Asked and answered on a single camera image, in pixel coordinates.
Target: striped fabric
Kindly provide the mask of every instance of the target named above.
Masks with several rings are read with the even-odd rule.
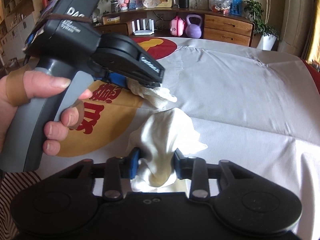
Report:
[[[0,184],[0,240],[10,240],[18,230],[10,215],[10,203],[21,190],[41,179],[35,172],[6,173]]]

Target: drawer handle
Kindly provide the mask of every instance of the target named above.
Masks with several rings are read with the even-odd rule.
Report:
[[[236,27],[234,24],[231,24],[231,23],[223,23],[223,24],[227,24],[227,25],[231,25],[232,27]]]
[[[226,36],[221,36],[221,38],[233,41],[233,38],[229,38],[229,37],[226,37]]]

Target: gray trigger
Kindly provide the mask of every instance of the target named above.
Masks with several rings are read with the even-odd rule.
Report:
[[[78,97],[93,83],[93,81],[93,77],[86,72],[78,71],[76,73],[63,97],[63,100],[54,118],[55,122],[60,121],[62,112],[73,105]]]

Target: human hand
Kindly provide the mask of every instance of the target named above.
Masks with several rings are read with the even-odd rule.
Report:
[[[17,111],[9,103],[6,92],[7,76],[0,80],[0,152],[5,140],[5,135],[11,121]],[[63,92],[69,85],[70,79],[52,77],[39,71],[26,71],[23,76],[23,84],[29,99],[47,98]],[[86,99],[92,96],[87,89],[79,99]],[[56,155],[60,151],[59,141],[63,141],[68,135],[68,127],[77,124],[79,112],[76,107],[66,109],[61,115],[60,122],[48,122],[44,126],[44,134],[48,138],[43,144],[43,151],[47,155]]]

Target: wooden drawer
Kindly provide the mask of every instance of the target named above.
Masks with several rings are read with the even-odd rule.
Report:
[[[252,24],[246,23],[226,17],[205,15],[204,27],[209,29],[221,30],[231,33],[237,33],[244,36],[251,37]]]
[[[119,33],[129,36],[132,33],[131,24],[110,24],[96,27],[102,33]]]
[[[224,31],[208,29],[208,28],[204,28],[203,38],[207,40],[224,41],[224,42],[239,44],[243,46],[250,45],[250,37],[236,34],[236,33],[224,32]]]

